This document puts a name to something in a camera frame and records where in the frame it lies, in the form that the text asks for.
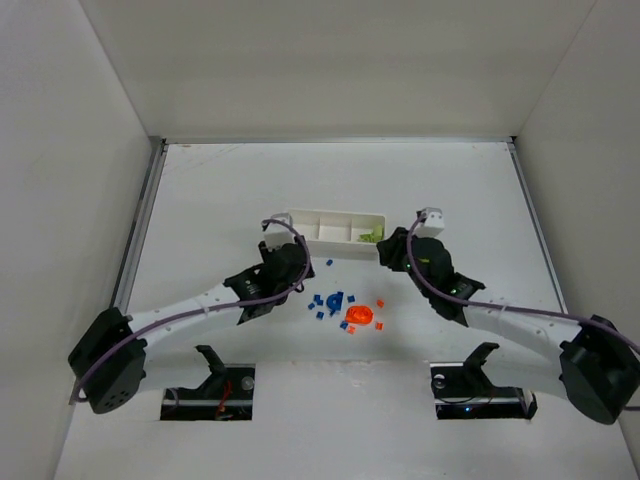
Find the green 2x2 lego brick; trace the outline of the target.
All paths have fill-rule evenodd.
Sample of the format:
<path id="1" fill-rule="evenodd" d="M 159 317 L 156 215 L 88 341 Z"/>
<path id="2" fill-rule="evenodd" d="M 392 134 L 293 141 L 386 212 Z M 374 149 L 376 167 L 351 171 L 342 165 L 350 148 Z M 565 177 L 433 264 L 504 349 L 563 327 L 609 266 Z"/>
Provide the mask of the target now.
<path id="1" fill-rule="evenodd" d="M 360 243 L 376 243 L 377 239 L 373 233 L 365 233 L 359 235 L 357 241 Z"/>

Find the blue round lego piece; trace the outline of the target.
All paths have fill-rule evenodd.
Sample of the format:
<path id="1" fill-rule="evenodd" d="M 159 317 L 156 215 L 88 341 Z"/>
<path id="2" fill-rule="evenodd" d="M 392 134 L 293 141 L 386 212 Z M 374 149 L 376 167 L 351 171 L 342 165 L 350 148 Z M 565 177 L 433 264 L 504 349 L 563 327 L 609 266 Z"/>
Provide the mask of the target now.
<path id="1" fill-rule="evenodd" d="M 342 310 L 343 300 L 344 293 L 342 291 L 337 291 L 327 297 L 325 304 L 331 316 Z"/>

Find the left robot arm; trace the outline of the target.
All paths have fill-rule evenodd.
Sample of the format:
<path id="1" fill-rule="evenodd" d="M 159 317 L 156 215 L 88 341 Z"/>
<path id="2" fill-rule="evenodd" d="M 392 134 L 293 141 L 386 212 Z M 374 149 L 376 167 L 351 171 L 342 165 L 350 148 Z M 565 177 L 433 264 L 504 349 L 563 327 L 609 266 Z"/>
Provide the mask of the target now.
<path id="1" fill-rule="evenodd" d="M 187 300 L 132 314 L 117 307 L 102 311 L 68 356 L 77 380 L 72 400 L 105 414 L 145 390 L 215 394 L 228 370 L 198 338 L 270 314 L 314 275 L 303 242 L 259 249 L 261 263 Z"/>

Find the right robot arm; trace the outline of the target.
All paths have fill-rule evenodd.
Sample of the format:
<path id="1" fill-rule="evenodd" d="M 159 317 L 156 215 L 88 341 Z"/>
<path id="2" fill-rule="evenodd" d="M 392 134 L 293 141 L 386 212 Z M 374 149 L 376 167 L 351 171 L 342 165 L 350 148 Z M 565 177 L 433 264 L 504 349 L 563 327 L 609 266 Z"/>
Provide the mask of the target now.
<path id="1" fill-rule="evenodd" d="M 638 390 L 639 347 L 609 320 L 509 305 L 482 282 L 455 271 L 440 240 L 403 227 L 376 248 L 381 265 L 407 274 L 439 317 L 490 332 L 544 358 L 541 365 L 487 373 L 486 360 L 499 346 L 481 344 L 463 363 L 475 395 L 495 386 L 543 391 L 611 425 Z"/>

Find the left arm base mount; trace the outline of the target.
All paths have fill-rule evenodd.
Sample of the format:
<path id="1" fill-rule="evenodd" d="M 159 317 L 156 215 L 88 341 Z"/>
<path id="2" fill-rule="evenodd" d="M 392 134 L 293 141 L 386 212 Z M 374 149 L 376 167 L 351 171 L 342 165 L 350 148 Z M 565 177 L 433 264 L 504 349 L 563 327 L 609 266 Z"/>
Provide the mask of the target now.
<path id="1" fill-rule="evenodd" d="M 166 389 L 161 421 L 250 421 L 253 417 L 255 364 L 225 364 L 209 345 L 195 347 L 206 361 L 206 376 L 195 387 Z"/>

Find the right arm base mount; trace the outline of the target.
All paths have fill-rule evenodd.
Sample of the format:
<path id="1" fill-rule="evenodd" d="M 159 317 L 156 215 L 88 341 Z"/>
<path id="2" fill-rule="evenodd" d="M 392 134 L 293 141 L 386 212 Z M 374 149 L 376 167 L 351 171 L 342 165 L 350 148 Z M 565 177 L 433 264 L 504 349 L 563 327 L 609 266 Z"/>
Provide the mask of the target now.
<path id="1" fill-rule="evenodd" d="M 496 386 L 482 370 L 499 348 L 484 342 L 462 362 L 430 364 L 430 386 L 438 420 L 532 420 L 538 411 L 535 394 L 513 386 Z"/>

